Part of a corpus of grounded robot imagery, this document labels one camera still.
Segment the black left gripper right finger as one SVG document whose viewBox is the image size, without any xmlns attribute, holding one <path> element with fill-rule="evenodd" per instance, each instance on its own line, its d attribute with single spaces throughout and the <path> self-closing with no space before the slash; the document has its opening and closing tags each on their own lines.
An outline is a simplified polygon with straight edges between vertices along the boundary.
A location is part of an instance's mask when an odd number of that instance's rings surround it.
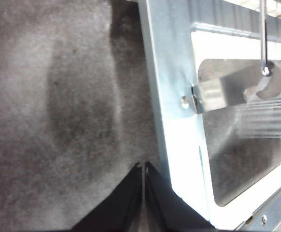
<svg viewBox="0 0 281 232">
<path fill-rule="evenodd" d="M 214 232 L 203 216 L 183 201 L 150 163 L 145 163 L 145 198 L 151 232 Z"/>
</svg>

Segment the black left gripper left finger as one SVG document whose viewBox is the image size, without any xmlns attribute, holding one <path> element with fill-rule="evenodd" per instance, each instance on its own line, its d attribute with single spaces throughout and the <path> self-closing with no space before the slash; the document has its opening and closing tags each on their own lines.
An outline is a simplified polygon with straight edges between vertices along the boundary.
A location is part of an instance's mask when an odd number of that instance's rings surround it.
<svg viewBox="0 0 281 232">
<path fill-rule="evenodd" d="M 73 232 L 127 232 L 142 202 L 142 167 L 135 163 L 117 187 L 72 227 Z"/>
</svg>

